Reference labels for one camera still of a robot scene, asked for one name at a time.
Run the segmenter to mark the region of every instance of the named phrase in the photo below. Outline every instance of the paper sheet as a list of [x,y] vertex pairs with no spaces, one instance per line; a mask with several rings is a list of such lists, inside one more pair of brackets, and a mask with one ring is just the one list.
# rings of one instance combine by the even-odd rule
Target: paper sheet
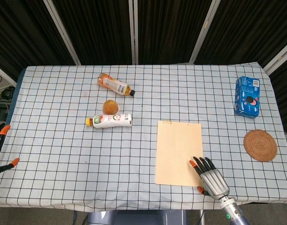
[[156,184],[202,186],[190,165],[203,157],[201,124],[158,121]]

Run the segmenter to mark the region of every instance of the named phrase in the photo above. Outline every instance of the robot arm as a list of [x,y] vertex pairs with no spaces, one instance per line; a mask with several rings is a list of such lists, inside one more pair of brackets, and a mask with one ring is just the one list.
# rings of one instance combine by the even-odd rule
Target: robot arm
[[204,183],[205,191],[201,187],[198,187],[200,192],[204,195],[210,195],[216,200],[220,200],[220,208],[225,212],[226,217],[230,221],[230,225],[249,225],[235,200],[228,198],[230,188],[212,161],[207,157],[205,157],[205,159],[194,157],[194,160],[197,164],[193,161],[190,161],[190,164],[194,167]]

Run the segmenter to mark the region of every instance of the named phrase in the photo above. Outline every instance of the round coaster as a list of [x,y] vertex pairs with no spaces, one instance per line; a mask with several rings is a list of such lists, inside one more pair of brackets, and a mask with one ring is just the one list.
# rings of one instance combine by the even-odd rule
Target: round coaster
[[252,130],[243,140],[247,153],[257,161],[268,162],[277,155],[277,144],[264,130]]

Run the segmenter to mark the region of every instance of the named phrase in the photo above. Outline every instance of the table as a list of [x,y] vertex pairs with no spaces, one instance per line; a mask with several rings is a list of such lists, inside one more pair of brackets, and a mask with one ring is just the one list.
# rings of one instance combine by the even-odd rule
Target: table
[[[99,87],[101,72],[127,82],[134,97]],[[235,81],[260,79],[260,115],[234,116]],[[269,77],[257,63],[233,66],[28,67],[0,155],[15,169],[0,173],[0,207],[79,211],[217,209],[196,187],[156,185],[157,121],[202,124],[204,156],[212,159],[239,203],[287,202],[287,143]],[[113,99],[133,113],[132,127],[93,129],[85,118]],[[272,162],[257,162],[243,139],[265,129],[277,142]]]

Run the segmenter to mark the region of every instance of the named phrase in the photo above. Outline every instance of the bottle cap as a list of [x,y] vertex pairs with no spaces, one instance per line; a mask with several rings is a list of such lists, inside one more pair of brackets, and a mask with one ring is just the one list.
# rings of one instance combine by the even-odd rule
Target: bottle cap
[[91,126],[91,118],[86,118],[85,124],[90,127]]
[[134,94],[135,94],[135,91],[134,91],[134,90],[131,90],[131,91],[130,91],[130,96],[134,96]]

